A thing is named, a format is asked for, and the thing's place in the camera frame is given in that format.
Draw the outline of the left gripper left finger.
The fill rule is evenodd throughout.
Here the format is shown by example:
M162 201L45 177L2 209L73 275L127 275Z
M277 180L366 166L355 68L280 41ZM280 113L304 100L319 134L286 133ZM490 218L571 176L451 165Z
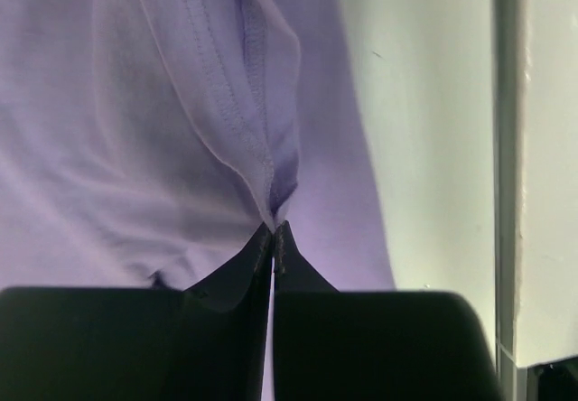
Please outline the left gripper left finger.
M258 400L272 236L193 287L10 287L1 293L4 400Z

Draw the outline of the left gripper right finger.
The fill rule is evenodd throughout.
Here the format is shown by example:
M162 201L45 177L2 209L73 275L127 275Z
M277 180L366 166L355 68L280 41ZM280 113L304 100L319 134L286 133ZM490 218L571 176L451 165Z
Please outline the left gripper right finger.
M480 320L458 294L341 292L275 233L278 400L498 400Z

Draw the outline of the lavender t shirt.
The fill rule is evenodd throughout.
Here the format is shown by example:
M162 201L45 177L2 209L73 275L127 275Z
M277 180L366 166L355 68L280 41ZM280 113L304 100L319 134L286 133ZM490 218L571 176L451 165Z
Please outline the lavender t shirt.
M275 233L394 278L339 0L1 0L1 293L184 291Z

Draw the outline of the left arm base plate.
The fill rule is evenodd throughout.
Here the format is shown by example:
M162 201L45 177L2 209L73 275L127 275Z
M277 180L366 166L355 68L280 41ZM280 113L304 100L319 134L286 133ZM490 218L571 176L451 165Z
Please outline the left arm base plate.
M568 360L542 368L538 401L578 401L577 362Z

